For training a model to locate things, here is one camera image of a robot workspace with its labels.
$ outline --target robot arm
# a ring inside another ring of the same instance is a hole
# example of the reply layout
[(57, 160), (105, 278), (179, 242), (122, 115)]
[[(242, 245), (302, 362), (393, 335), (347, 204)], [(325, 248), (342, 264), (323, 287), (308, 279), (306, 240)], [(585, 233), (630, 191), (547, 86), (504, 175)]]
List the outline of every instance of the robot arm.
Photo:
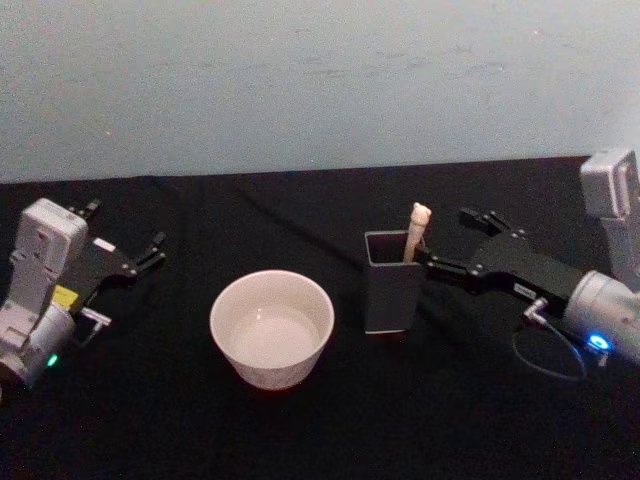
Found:
[(443, 259), (425, 246), (416, 261), (428, 277), (473, 293), (502, 290), (532, 302), (525, 316), (544, 323), (555, 317), (559, 330), (600, 351), (616, 350), (640, 365), (640, 301), (621, 282), (581, 272), (531, 249), (526, 232), (510, 227), (495, 212), (460, 211), (463, 225), (483, 230), (483, 242), (468, 262)]
[(67, 210), (40, 199), (22, 212), (9, 294), (0, 308), (0, 380), (33, 386), (55, 353), (73, 340), (81, 318), (94, 322), (81, 346), (111, 323), (88, 308), (100, 290), (132, 285), (164, 260), (164, 234), (134, 260), (106, 240), (88, 241), (86, 221), (98, 205)]

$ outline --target metal bracket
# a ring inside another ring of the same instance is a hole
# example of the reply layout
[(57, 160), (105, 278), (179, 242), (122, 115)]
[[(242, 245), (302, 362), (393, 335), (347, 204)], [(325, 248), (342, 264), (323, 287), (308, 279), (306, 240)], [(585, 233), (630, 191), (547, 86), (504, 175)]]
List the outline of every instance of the metal bracket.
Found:
[(540, 315), (540, 313), (548, 304), (549, 302), (547, 302), (546, 298), (539, 297), (537, 300), (534, 300), (531, 305), (529, 305), (529, 307), (522, 313), (522, 315), (530, 322), (536, 323), (539, 326), (544, 326), (547, 323), (547, 319)]
[(93, 339), (93, 337), (95, 337), (100, 332), (100, 330), (102, 330), (102, 327), (108, 327), (109, 325), (111, 325), (111, 319), (106, 315), (102, 315), (101, 313), (98, 313), (95, 310), (87, 307), (84, 307), (82, 310), (80, 310), (80, 315), (95, 322), (91, 333), (87, 336), (87, 338), (84, 339), (82, 343), (80, 343), (80, 348), (84, 348)]
[(640, 182), (633, 150), (609, 149), (580, 167), (587, 213), (607, 233), (614, 276), (640, 291)]

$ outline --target yellow sticker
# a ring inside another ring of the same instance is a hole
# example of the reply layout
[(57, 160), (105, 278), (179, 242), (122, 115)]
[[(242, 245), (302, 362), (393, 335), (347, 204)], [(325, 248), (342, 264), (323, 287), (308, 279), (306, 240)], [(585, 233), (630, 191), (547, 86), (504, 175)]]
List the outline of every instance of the yellow sticker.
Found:
[(53, 291), (53, 301), (63, 308), (71, 308), (73, 302), (78, 298), (78, 294), (68, 288), (64, 288), (60, 285), (56, 285), (56, 289)]

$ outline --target white bowl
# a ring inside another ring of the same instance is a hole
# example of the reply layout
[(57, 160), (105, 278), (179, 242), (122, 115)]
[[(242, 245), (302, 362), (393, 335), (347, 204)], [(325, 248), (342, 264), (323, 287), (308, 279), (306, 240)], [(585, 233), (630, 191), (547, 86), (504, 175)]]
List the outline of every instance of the white bowl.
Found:
[(331, 300), (313, 280), (285, 270), (239, 278), (211, 308), (213, 340), (251, 385), (282, 390), (311, 372), (334, 324)]

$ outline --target black tablecloth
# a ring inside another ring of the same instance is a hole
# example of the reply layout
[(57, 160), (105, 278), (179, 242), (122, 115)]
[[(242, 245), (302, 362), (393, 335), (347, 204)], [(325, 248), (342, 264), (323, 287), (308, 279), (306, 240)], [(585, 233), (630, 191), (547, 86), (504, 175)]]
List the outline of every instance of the black tablecloth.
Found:
[[(162, 269), (94, 302), (114, 319), (108, 331), (0, 407), (0, 476), (638, 478), (640, 370), (614, 357), (581, 383), (532, 372), (511, 351), (520, 300), (427, 282), (409, 333), (363, 333), (363, 233), (406, 228), (414, 201), (433, 209), (429, 244), (443, 255), (468, 258), (482, 240), (457, 223), (470, 206), (526, 228), (541, 253), (609, 273), (582, 161), (0, 187), (5, 259), (20, 211), (40, 197), (102, 198), (91, 233), (130, 254), (168, 235)], [(269, 268), (311, 277), (336, 310), (310, 377), (282, 393), (240, 380), (209, 332), (217, 294)], [(8, 261), (0, 275), (6, 288)], [(548, 340), (533, 340), (540, 360), (562, 363)]]

